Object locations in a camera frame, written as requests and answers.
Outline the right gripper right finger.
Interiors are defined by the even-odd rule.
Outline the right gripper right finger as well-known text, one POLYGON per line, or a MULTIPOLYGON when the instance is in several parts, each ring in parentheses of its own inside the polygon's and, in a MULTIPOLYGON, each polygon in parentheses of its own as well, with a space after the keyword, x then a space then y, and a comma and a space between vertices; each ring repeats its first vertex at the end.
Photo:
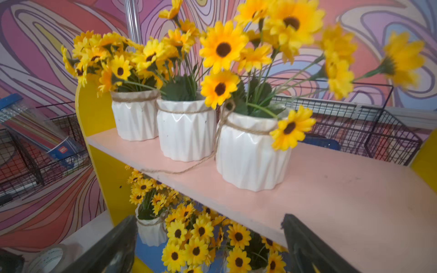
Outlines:
POLYGON ((301 220, 286 214, 282 221, 292 273, 357 273, 358 270, 321 240, 301 220))

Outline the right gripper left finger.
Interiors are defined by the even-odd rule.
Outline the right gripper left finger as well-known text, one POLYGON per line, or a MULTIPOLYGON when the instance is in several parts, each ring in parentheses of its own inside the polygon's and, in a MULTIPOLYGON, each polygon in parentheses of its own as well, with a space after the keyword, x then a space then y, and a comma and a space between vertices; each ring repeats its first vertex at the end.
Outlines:
POLYGON ((136 218, 128 216, 63 271, 130 273, 135 260, 136 240, 136 218))

